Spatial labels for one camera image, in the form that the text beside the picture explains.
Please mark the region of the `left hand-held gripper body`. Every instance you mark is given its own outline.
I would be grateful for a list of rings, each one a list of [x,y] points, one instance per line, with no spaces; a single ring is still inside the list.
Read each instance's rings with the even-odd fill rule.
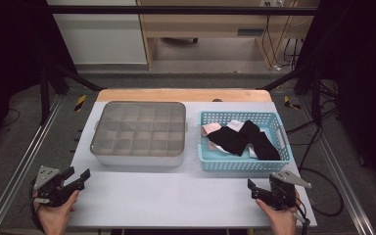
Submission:
[[[74,192],[68,192],[66,179],[57,168],[42,165],[32,183],[32,201],[52,208],[63,205]]]

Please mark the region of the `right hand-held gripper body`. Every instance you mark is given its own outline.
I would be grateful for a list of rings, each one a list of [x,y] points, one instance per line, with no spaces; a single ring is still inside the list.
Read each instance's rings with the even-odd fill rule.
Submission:
[[[268,195],[262,201],[275,210],[293,208],[297,200],[296,185],[311,188],[309,182],[289,170],[273,172],[269,175],[270,190],[266,190]]]

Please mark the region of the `blue plastic basket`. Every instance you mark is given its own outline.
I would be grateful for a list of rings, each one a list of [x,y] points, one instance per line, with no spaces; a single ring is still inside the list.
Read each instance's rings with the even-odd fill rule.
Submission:
[[[279,161],[264,161],[252,156],[246,148],[241,157],[225,153],[220,150],[211,150],[209,139],[201,137],[198,144],[199,160],[205,171],[279,171],[294,160],[292,150],[283,126],[277,113],[250,113],[250,112],[223,112],[202,111],[199,114],[199,125],[218,123],[227,125],[231,120],[251,121],[265,133],[270,143],[280,155]]]

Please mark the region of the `black sock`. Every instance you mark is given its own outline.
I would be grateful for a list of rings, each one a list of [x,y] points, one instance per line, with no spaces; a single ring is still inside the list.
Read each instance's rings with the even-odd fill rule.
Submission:
[[[257,157],[262,161],[279,161],[280,155],[266,134],[250,120],[244,122],[239,133],[253,146]]]
[[[237,156],[242,156],[248,145],[248,142],[241,133],[226,126],[222,126],[219,130],[211,132],[207,137],[223,150]]]

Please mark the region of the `person's right hand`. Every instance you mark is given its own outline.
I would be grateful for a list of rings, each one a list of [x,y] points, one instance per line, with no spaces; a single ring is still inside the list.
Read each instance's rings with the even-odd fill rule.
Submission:
[[[298,210],[297,206],[301,204],[299,194],[297,194],[296,205],[283,211],[273,210],[261,199],[256,199],[256,203],[268,217],[273,235],[295,235],[297,219],[294,213]]]

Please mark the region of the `person's left hand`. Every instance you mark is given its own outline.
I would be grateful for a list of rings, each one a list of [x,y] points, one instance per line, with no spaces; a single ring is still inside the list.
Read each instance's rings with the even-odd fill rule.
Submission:
[[[34,204],[45,235],[66,235],[67,225],[78,196],[79,191],[75,190],[63,205],[56,208]]]

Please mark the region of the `yellow black hazard tape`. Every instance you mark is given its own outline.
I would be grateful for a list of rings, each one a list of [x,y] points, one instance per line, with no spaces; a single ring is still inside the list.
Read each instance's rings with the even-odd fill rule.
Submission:
[[[288,96],[284,96],[284,106],[288,108],[292,108],[294,110],[301,110],[301,105],[292,104],[290,98]]]
[[[76,105],[74,107],[74,111],[75,112],[79,112],[81,110],[81,107],[86,99],[86,95],[80,95],[77,102],[76,102]]]

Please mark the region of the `pink sock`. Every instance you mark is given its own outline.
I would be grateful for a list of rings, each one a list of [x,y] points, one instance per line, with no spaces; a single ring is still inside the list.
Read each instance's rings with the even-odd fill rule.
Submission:
[[[204,124],[201,127],[201,134],[204,137],[207,137],[210,133],[220,130],[221,125],[217,122]],[[213,143],[211,140],[208,140],[208,145],[210,150],[220,150],[221,147]]]

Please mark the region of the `black metal stand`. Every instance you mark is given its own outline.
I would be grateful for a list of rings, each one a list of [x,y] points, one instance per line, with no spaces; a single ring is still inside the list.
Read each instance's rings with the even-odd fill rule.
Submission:
[[[303,65],[263,86],[261,90],[271,91],[292,78],[298,80],[294,88],[296,95],[304,95],[308,90],[311,90],[310,114],[314,123],[320,126],[322,123],[320,108],[320,72],[316,66]]]
[[[77,72],[68,70],[58,64],[44,66],[39,73],[40,96],[41,96],[41,121],[43,125],[50,116],[49,85],[52,85],[57,94],[66,94],[69,86],[65,78],[71,78],[92,91],[102,91],[104,87],[98,86],[81,77]]]

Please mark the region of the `black curtain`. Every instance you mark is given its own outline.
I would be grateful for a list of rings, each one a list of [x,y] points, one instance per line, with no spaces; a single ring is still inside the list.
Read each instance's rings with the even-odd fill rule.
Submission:
[[[43,54],[68,71],[71,55],[47,0],[0,0],[0,126],[13,95],[39,83]]]
[[[338,83],[338,107],[361,155],[376,169],[376,0],[320,0],[298,67],[306,92],[315,73]]]

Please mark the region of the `white cabinet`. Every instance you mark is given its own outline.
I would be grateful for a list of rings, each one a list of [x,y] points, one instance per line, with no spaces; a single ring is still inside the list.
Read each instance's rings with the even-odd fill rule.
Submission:
[[[138,15],[55,14],[54,18],[77,65],[146,65]]]

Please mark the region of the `wooden desk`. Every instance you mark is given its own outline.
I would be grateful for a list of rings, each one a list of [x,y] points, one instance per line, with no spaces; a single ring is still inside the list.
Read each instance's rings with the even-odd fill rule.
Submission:
[[[281,8],[316,8],[320,0],[284,0]],[[260,0],[135,0],[137,6],[260,7]],[[312,16],[141,15],[147,64],[160,38],[253,38],[268,69],[280,64],[286,39],[304,39]]]

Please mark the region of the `white power strip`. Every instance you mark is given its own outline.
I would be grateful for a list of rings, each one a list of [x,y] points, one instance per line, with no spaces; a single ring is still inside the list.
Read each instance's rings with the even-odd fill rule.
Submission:
[[[284,0],[260,0],[261,7],[277,7],[281,8],[285,6]]]

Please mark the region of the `aluminium rail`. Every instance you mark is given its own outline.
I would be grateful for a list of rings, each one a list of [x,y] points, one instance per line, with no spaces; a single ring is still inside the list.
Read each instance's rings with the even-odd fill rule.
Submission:
[[[65,95],[56,95],[50,107],[50,112],[47,119],[39,125],[32,140],[30,141],[26,151],[23,154],[17,168],[15,169],[11,179],[9,180],[5,190],[0,196],[0,225],[10,207],[13,203],[26,174],[29,171],[45,137],[51,128],[51,125],[59,112],[60,106],[65,100]]]
[[[311,118],[311,102],[308,96],[300,96],[299,101],[303,106],[303,110],[308,118]],[[326,109],[333,108],[333,101],[331,98],[320,98],[319,102],[320,111],[321,111],[321,124],[323,120],[326,120]],[[336,155],[332,149],[332,146],[329,143],[329,140],[326,136],[325,130],[326,123],[322,124],[323,127],[320,128],[320,133],[318,133],[320,149],[322,150],[328,169],[332,175],[333,181],[340,192],[345,208],[349,213],[352,223],[356,229],[358,235],[376,235],[376,232],[371,224],[370,219],[368,218],[364,208],[362,207],[358,196],[356,195],[349,179],[347,178],[344,170],[341,168]]]

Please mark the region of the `black horizontal frame bar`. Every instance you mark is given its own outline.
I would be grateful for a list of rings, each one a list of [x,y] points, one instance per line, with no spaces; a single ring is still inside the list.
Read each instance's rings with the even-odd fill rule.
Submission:
[[[50,5],[53,14],[315,16],[316,8]]]

